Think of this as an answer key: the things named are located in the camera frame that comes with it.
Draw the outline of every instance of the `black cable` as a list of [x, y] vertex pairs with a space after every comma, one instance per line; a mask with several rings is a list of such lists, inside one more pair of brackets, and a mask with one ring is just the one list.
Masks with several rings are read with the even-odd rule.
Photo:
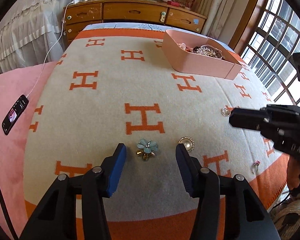
[[15, 230], [13, 228], [13, 225], [12, 225], [12, 222], [11, 222], [11, 219], [10, 219], [10, 216], [9, 216], [6, 204], [4, 202], [4, 198], [3, 198], [3, 195], [2, 195], [1, 189], [0, 189], [0, 205], [1, 205], [4, 218], [5, 218], [6, 222], [7, 222], [8, 228], [9, 228], [11, 234], [12, 234], [13, 239], [14, 240], [19, 240], [19, 238], [17, 236], [17, 233], [15, 232]]
[[290, 192], [289, 192], [289, 194], [284, 198], [284, 200], [282, 200], [279, 204], [275, 205], [271, 210], [273, 210], [274, 208], [276, 208], [277, 206], [279, 206], [279, 205], [281, 205], [283, 202], [285, 202], [289, 196], [290, 196]]

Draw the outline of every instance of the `window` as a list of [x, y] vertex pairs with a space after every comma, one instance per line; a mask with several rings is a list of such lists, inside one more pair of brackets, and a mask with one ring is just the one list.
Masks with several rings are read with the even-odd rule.
[[292, 54], [300, 52], [300, 19], [285, 0], [268, 0], [242, 59], [281, 105], [300, 106], [300, 82]]

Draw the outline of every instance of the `white charging cable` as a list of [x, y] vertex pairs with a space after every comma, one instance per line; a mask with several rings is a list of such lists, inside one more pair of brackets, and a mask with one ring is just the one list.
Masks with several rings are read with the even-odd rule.
[[65, 17], [66, 17], [66, 11], [67, 11], [68, 5], [69, 5], [69, 4], [72, 4], [72, 3], [73, 3], [73, 1], [72, 1], [72, 2], [70, 2], [70, 3], [68, 3], [68, 4], [67, 4], [67, 6], [66, 6], [66, 9], [65, 9], [65, 14], [64, 14], [64, 16], [63, 16], [63, 19], [62, 19], [62, 29], [61, 29], [61, 35], [60, 35], [59, 39], [58, 39], [58, 40], [55, 42], [55, 44], [53, 44], [53, 45], [52, 45], [52, 47], [49, 49], [49, 51], [48, 51], [48, 53], [47, 53], [47, 55], [46, 55], [46, 57], [45, 57], [45, 59], [44, 59], [44, 62], [43, 62], [42, 68], [41, 68], [40, 75], [39, 75], [39, 77], [38, 77], [38, 79], [37, 79], [36, 83], [34, 84], [33, 88], [31, 89], [31, 91], [30, 91], [30, 92], [27, 94], [26, 98], [28, 98], [28, 97], [29, 97], [29, 95], [30, 95], [30, 94], [31, 94], [31, 92], [33, 91], [34, 87], [35, 87], [35, 86], [36, 86], [36, 84], [38, 83], [38, 81], [39, 81], [39, 78], [41, 77], [41, 74], [42, 74], [42, 72], [43, 72], [44, 64], [46, 63], [46, 59], [47, 59], [47, 57], [48, 57], [48, 54], [49, 54], [50, 50], [53, 48], [53, 46], [54, 46], [54, 45], [56, 45], [56, 44], [57, 44], [57, 42], [58, 42], [58, 41], [61, 39], [61, 37], [62, 37], [62, 35], [63, 35], [63, 24], [64, 24], [64, 20], [65, 20]]

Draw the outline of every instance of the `lace curtain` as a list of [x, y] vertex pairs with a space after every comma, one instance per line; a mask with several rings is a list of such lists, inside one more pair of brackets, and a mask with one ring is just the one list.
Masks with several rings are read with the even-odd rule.
[[[42, 64], [61, 35], [63, 7], [71, 0], [18, 0], [0, 22], [0, 73]], [[65, 50], [61, 39], [47, 61]]]

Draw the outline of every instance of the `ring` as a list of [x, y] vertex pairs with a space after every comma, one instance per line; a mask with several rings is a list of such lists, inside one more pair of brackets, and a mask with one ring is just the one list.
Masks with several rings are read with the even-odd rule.
[[222, 108], [221, 113], [224, 116], [230, 116], [231, 112], [227, 108]]
[[259, 165], [260, 165], [260, 161], [256, 161], [255, 163], [253, 163], [253, 165], [251, 166], [251, 171], [252, 171], [253, 174], [256, 174], [256, 173], [258, 172], [258, 170], [259, 170]]

